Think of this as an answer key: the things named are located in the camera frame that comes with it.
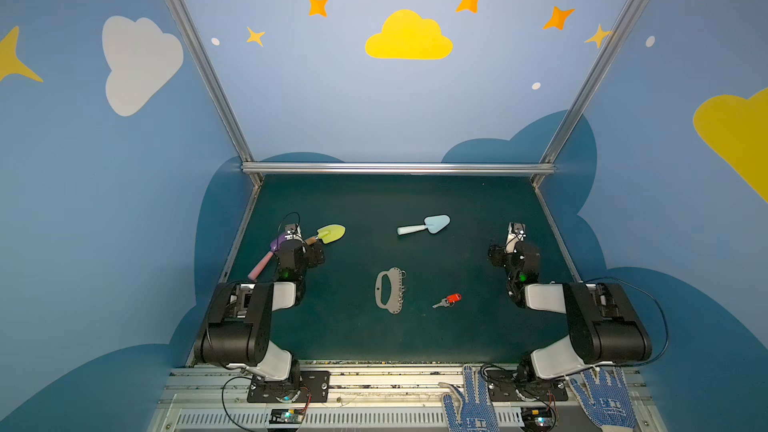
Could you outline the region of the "red-capped silver key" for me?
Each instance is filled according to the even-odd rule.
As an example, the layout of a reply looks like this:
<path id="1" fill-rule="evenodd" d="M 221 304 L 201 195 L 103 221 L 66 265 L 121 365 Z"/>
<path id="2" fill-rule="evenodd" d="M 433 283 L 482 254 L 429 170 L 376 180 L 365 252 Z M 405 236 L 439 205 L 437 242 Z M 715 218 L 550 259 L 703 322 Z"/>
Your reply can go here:
<path id="1" fill-rule="evenodd" d="M 462 300 L 462 296 L 459 293 L 448 295 L 442 298 L 437 304 L 433 305 L 433 309 L 453 307 Z"/>

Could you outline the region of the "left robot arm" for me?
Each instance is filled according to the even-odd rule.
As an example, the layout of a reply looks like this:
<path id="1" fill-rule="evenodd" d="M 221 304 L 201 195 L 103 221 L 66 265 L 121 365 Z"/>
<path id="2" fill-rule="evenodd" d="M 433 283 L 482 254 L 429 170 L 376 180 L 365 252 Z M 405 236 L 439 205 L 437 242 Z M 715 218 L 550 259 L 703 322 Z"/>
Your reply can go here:
<path id="1" fill-rule="evenodd" d="M 306 273 L 324 263 L 319 239 L 286 239 L 276 249 L 271 281 L 229 282 L 216 287 L 196 337 L 199 363 L 244 369 L 270 386 L 297 389 L 300 371 L 291 352 L 271 340 L 272 316 L 298 306 L 306 294 Z"/>

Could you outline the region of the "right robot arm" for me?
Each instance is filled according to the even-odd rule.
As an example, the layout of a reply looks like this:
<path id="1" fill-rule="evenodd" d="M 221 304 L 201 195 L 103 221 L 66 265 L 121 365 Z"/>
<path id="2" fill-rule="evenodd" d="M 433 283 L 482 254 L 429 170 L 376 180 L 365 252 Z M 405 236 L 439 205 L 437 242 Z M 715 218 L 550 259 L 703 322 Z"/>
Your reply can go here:
<path id="1" fill-rule="evenodd" d="M 595 365 L 635 364 L 651 358 L 651 337 L 622 285 L 540 283 L 540 250 L 525 240 L 492 244 L 488 258 L 505 271 L 507 294 L 515 305 L 561 314 L 567 321 L 565 337 L 523 356 L 518 381 L 551 381 Z"/>

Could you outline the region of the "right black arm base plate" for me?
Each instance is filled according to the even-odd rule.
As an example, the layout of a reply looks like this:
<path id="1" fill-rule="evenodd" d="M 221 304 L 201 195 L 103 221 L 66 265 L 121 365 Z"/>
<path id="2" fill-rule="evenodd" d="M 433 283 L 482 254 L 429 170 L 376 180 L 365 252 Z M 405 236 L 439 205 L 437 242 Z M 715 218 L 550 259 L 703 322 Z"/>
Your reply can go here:
<path id="1" fill-rule="evenodd" d="M 488 364 L 480 374 L 488 385 L 492 402 L 566 402 L 568 393 L 562 381 L 518 378 L 514 370 Z"/>

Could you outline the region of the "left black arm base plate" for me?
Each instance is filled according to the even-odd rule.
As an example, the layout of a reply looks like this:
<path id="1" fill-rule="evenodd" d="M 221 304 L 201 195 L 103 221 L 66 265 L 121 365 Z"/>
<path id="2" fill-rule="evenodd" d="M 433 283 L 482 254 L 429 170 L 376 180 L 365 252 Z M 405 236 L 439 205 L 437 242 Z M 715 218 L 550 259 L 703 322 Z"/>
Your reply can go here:
<path id="1" fill-rule="evenodd" d="M 248 403 L 298 404 L 310 400 L 326 403 L 330 389 L 331 374 L 326 370 L 290 372 L 285 380 L 267 380 L 254 375 L 248 387 Z"/>

